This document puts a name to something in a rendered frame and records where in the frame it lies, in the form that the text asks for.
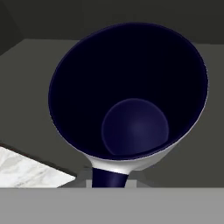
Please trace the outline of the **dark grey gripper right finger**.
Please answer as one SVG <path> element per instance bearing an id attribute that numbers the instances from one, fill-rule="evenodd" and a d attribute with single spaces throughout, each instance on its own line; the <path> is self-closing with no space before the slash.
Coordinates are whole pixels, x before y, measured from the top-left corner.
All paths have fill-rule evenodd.
<path id="1" fill-rule="evenodd" d="M 133 171 L 126 182 L 126 188 L 159 187 L 159 184 L 146 178 L 143 171 Z"/>

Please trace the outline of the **dark grey open cabinet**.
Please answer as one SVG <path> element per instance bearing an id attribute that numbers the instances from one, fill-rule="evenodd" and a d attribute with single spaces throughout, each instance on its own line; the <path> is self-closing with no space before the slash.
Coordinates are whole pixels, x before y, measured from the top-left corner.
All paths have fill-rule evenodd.
<path id="1" fill-rule="evenodd" d="M 76 41 L 136 21 L 191 40 L 210 84 L 193 130 L 139 178 L 154 187 L 224 187 L 224 0 L 0 0 L 0 144 L 66 172 L 88 167 L 51 122 L 49 81 Z"/>

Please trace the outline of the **dark blue and white mug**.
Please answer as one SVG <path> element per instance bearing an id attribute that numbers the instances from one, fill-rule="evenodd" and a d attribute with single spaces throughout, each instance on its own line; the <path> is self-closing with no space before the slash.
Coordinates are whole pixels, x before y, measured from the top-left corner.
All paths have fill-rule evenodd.
<path id="1" fill-rule="evenodd" d="M 49 113 L 92 165 L 93 187 L 123 187 L 164 158 L 207 102 L 197 49 L 157 24 L 111 25 L 80 40 L 52 76 Z"/>

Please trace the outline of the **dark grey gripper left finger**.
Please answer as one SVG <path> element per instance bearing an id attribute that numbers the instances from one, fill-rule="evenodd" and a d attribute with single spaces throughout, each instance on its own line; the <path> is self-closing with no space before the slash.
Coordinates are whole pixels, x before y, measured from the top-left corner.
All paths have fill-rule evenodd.
<path id="1" fill-rule="evenodd" d="M 60 188 L 86 188 L 92 185 L 91 181 L 92 169 L 85 166 L 84 169 L 77 174 L 75 180 L 61 185 Z"/>

